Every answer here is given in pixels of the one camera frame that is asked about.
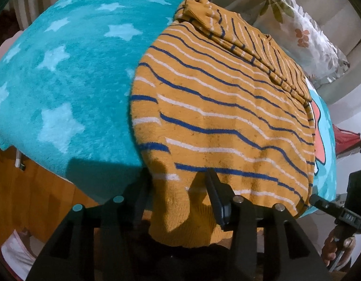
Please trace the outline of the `right hand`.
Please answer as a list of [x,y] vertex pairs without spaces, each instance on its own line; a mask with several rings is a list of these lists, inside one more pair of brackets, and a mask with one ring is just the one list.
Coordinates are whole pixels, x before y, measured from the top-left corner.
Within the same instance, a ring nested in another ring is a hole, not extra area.
[[[337,257],[337,241],[336,238],[342,232],[342,228],[340,226],[336,226],[328,235],[327,239],[324,242],[324,246],[321,250],[321,258],[326,266],[330,264]],[[351,236],[344,241],[344,253],[340,258],[338,265],[336,266],[337,270],[341,270],[343,267],[347,265],[349,260],[351,259],[352,252],[356,246],[356,239],[354,236]]]

